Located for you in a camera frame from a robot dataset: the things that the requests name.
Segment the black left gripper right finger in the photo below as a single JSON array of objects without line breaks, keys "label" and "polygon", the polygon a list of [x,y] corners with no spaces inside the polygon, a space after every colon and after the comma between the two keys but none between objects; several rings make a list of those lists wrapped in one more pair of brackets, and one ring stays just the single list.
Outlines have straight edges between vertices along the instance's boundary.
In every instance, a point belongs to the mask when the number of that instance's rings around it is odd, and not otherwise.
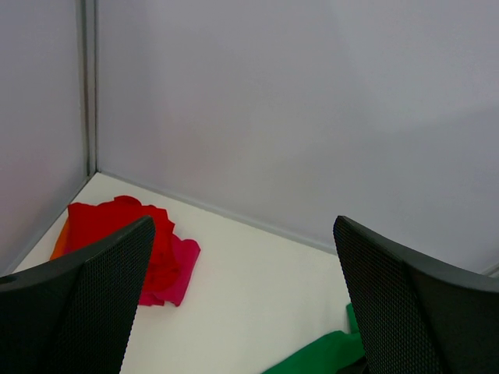
[{"label": "black left gripper right finger", "polygon": [[334,242],[371,373],[496,373],[498,280],[339,216]]}]

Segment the green t shirt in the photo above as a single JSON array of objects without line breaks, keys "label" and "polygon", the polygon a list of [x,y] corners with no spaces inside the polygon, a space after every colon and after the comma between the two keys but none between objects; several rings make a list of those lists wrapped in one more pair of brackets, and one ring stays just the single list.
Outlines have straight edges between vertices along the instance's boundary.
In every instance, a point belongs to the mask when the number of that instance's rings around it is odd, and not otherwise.
[{"label": "green t shirt", "polygon": [[349,332],[333,331],[306,345],[264,373],[338,373],[365,357],[352,303],[346,306]]}]

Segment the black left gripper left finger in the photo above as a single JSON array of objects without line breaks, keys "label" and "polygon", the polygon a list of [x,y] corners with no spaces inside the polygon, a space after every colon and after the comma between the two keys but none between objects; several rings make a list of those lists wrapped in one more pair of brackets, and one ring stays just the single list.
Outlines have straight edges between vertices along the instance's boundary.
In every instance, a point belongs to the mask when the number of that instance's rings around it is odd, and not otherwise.
[{"label": "black left gripper left finger", "polygon": [[155,236],[145,216],[1,279],[3,373],[118,373]]}]

